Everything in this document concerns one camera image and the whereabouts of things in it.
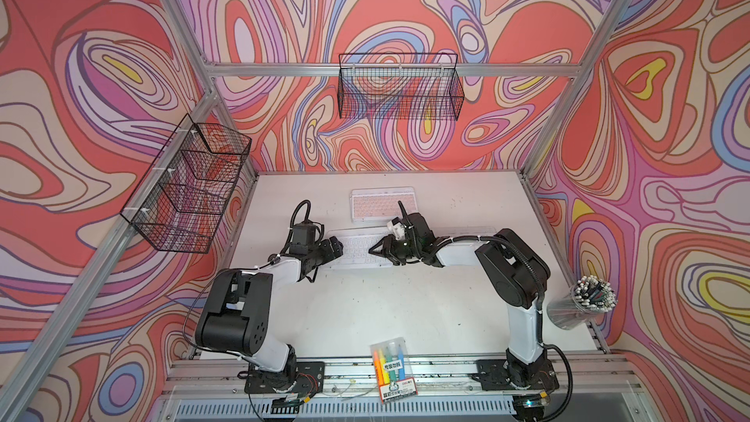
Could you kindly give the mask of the yellow key keyboard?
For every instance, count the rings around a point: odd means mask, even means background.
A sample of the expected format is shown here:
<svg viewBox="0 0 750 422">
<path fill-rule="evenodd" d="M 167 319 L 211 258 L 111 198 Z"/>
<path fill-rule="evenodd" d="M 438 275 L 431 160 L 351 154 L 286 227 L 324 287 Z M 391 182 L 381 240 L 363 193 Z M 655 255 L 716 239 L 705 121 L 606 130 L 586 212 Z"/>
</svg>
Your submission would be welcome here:
<svg viewBox="0 0 750 422">
<path fill-rule="evenodd" d="M 497 233 L 493 227 L 451 227 L 439 230 L 439 236 L 449 236 L 450 238 L 469 238 L 470 241 L 477 241 L 484 236 L 493 236 Z"/>
</svg>

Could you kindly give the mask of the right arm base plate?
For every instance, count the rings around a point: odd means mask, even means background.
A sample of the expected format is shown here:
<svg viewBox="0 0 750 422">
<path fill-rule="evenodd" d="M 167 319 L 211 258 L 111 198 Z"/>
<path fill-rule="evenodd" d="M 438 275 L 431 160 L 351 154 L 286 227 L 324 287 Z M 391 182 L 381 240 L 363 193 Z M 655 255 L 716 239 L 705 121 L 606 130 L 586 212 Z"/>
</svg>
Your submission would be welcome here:
<svg viewBox="0 0 750 422">
<path fill-rule="evenodd" d="M 470 378 L 483 391 L 553 393 L 560 388 L 557 373 L 544 355 L 529 365 L 516 359 L 479 359 L 477 371 Z"/>
</svg>

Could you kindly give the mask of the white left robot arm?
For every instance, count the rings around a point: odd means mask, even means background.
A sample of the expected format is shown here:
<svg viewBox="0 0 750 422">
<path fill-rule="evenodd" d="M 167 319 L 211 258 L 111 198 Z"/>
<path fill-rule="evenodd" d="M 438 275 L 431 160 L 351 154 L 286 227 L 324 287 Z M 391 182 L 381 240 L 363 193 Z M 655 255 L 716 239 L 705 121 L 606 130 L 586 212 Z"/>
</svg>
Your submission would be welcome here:
<svg viewBox="0 0 750 422">
<path fill-rule="evenodd" d="M 294 350 L 270 334 L 271 294 L 304 279 L 312 283 L 319 267 L 343 256 L 342 242 L 323 234 L 324 226 L 304 221 L 290 228 L 267 264 L 218 273 L 195 328 L 197 348 L 240 357 L 261 371 L 286 371 Z"/>
</svg>

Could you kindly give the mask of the white key keyboard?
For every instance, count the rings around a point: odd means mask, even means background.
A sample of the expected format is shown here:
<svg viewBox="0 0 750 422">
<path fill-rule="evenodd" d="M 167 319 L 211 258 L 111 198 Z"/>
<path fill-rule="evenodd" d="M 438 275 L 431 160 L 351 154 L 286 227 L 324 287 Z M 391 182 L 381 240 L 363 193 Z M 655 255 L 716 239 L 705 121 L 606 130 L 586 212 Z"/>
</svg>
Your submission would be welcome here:
<svg viewBox="0 0 750 422">
<path fill-rule="evenodd" d="M 388 259 L 369 253 L 369 249 L 388 234 L 386 227 L 332 231 L 329 235 L 343 244 L 343 255 L 323 265 L 322 269 L 345 271 L 392 267 L 393 263 Z"/>
</svg>

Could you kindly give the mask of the pink keyboard row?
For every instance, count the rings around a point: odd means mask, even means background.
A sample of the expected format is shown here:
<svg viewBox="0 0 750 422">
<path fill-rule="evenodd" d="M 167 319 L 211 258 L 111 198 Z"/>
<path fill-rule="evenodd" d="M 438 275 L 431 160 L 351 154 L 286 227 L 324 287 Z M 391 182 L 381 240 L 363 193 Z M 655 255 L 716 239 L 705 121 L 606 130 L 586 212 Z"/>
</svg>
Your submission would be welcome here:
<svg viewBox="0 0 750 422">
<path fill-rule="evenodd" d="M 380 222 L 402 216 L 398 204 L 406 213 L 416 212 L 418 202 L 411 187 L 357 189 L 350 193 L 351 217 L 354 222 Z"/>
</svg>

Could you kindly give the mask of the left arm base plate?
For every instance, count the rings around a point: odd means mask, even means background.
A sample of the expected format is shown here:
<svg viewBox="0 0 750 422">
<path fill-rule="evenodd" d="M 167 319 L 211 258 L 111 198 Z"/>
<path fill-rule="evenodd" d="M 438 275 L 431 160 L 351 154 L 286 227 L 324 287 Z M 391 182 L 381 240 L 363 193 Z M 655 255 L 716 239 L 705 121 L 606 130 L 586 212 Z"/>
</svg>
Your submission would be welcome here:
<svg viewBox="0 0 750 422">
<path fill-rule="evenodd" d="M 240 371 L 237 377 L 244 382 L 248 395 L 293 395 L 312 397 L 324 388 L 324 361 L 289 363 L 281 372 L 260 370 L 255 365 Z"/>
</svg>

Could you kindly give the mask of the bundle of pens in cup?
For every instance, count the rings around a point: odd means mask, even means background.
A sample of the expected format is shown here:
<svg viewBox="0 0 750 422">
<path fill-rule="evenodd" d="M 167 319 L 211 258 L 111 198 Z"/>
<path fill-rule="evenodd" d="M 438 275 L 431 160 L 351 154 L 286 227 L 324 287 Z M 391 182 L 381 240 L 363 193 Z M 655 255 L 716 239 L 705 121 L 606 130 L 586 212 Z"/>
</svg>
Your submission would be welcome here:
<svg viewBox="0 0 750 422">
<path fill-rule="evenodd" d="M 547 318 L 554 326 L 571 330 L 590 318 L 611 312 L 617 304 L 613 287 L 595 275 L 580 277 L 570 292 L 553 300 L 547 308 Z"/>
</svg>

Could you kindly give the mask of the highlighter marker pack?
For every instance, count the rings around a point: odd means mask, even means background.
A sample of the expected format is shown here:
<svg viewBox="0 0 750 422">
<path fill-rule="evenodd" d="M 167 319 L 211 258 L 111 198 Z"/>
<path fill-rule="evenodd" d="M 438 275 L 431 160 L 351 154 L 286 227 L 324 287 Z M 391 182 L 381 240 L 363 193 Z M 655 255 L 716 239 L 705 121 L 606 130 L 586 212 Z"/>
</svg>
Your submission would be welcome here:
<svg viewBox="0 0 750 422">
<path fill-rule="evenodd" d="M 390 404 L 418 395 L 404 338 L 395 338 L 370 346 L 380 401 Z"/>
</svg>

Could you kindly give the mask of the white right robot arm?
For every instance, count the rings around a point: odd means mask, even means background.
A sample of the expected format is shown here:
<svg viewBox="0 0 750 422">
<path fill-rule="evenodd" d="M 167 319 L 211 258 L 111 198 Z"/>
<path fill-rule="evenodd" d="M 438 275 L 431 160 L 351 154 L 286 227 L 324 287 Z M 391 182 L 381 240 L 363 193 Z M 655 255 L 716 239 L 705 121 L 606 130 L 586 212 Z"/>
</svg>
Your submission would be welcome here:
<svg viewBox="0 0 750 422">
<path fill-rule="evenodd" d="M 388 231 L 368 253 L 395 266 L 422 263 L 439 269 L 482 268 L 508 307 L 509 369 L 529 378 L 547 363 L 549 347 L 543 339 L 543 303 L 551 270 L 515 231 L 506 228 L 492 236 L 436 236 L 419 213 L 394 218 L 388 224 Z"/>
</svg>

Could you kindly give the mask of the aluminium front rail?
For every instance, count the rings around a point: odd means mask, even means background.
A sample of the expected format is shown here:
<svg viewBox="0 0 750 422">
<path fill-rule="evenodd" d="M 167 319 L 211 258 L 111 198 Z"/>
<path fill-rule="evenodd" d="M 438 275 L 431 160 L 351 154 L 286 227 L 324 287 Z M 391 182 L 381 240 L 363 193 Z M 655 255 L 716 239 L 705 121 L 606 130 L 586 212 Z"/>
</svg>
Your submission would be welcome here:
<svg viewBox="0 0 750 422">
<path fill-rule="evenodd" d="M 325 362 L 322 388 L 300 408 L 276 408 L 271 394 L 248 395 L 238 361 L 181 361 L 168 373 L 150 421 L 512 421 L 524 398 L 515 391 L 485 391 L 474 379 L 475 355 L 423 355 L 412 358 L 417 393 L 381 402 L 369 359 Z M 545 413 L 562 410 L 562 421 L 656 421 L 646 388 L 623 357 L 572 354 L 573 394 L 566 396 L 566 371 L 554 369 L 561 388 Z"/>
</svg>

